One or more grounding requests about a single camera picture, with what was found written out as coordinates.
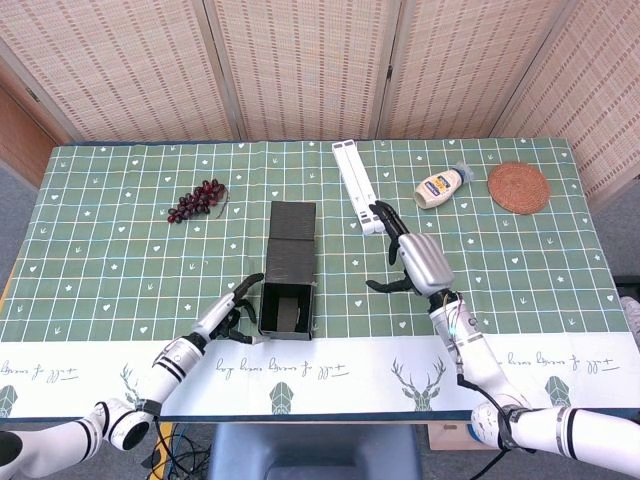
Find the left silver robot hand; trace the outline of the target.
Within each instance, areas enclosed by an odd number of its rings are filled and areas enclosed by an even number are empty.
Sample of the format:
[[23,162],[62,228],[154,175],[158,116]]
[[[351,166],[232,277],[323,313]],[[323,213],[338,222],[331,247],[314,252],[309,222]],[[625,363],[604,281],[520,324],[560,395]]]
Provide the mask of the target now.
[[186,339],[201,351],[204,351],[210,341],[218,337],[247,345],[264,342],[265,337],[246,335],[236,329],[242,310],[247,313],[254,325],[257,324],[255,308],[245,296],[253,285],[263,280],[263,273],[249,275],[238,287],[223,295],[201,315]]

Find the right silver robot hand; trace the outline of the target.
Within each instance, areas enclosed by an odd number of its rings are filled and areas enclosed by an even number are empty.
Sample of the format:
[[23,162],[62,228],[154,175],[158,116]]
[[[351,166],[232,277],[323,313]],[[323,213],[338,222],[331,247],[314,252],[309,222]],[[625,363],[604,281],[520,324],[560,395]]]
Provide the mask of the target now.
[[378,293],[391,294],[413,291],[430,297],[452,286],[454,274],[439,244],[426,233],[411,233],[391,205],[376,200],[370,210],[381,220],[391,242],[389,264],[400,259],[404,265],[404,278],[381,284],[367,280],[366,285]]

